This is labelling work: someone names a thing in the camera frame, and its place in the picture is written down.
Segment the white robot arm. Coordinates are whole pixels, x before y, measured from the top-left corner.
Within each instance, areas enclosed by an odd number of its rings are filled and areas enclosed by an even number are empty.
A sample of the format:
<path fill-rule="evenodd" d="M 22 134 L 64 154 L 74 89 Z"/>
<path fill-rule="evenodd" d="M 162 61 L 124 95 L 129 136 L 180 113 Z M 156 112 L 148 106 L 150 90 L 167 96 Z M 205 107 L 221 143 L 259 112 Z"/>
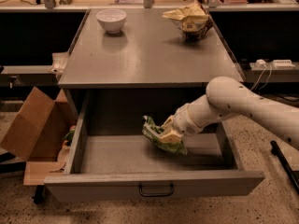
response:
<path fill-rule="evenodd" d="M 206 94 L 180 107 L 164 123 L 158 138 L 176 143 L 183 136 L 200 133 L 212 123 L 233 115 L 243 115 L 299 150 L 299 109 L 263 98 L 230 77 L 216 77 L 206 86 Z"/>

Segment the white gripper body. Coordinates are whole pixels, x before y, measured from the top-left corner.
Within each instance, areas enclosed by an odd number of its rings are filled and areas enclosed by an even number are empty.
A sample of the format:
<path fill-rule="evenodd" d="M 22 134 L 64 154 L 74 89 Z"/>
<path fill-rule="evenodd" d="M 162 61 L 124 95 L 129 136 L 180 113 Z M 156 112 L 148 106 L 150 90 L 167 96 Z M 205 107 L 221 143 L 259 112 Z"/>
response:
<path fill-rule="evenodd" d="M 185 104 L 176 111 L 173 116 L 172 127 L 180 134 L 194 136 L 203 131 L 203 129 L 193 122 L 189 107 L 189 104 Z"/>

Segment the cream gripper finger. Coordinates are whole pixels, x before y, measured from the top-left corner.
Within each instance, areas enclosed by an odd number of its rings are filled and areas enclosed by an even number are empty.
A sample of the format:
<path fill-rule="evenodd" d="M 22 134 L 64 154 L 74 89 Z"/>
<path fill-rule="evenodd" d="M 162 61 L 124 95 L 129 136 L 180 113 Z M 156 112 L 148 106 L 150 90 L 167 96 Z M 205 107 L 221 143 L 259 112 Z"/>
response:
<path fill-rule="evenodd" d="M 177 130 L 167 129 L 160 134 L 159 141 L 164 144 L 180 143 L 182 141 L 182 134 L 179 133 Z"/>
<path fill-rule="evenodd" d="M 166 121 L 163 123 L 162 128 L 164 130 L 168 129 L 169 127 L 171 127 L 173 125 L 173 115 L 169 116 Z"/>

